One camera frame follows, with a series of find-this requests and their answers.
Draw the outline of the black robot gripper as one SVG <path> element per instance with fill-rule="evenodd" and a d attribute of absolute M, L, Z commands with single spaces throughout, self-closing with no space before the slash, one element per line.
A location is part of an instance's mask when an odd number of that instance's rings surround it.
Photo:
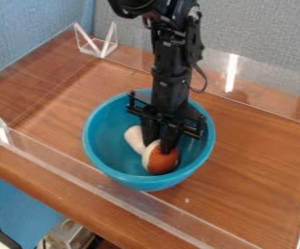
<path fill-rule="evenodd" d="M 153 88 L 133 90 L 128 111 L 141 120 L 144 144 L 161 139 L 161 152 L 166 155 L 176 148 L 182 134 L 200 139 L 206 118 L 189 101 L 192 70 L 177 75 L 153 73 Z"/>

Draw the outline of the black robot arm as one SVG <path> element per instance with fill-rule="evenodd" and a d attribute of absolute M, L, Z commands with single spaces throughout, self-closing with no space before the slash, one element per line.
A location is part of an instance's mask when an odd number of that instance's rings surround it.
<path fill-rule="evenodd" d="M 198 139 L 205 116 L 189 103 L 192 73 L 201 72 L 198 61 L 205 46 L 201 40 L 202 13 L 197 0 L 109 0 L 122 18 L 142 18 L 152 30 L 153 88 L 129 94 L 128 110 L 141 119 L 146 145 L 158 141 L 169 153 L 181 135 Z"/>

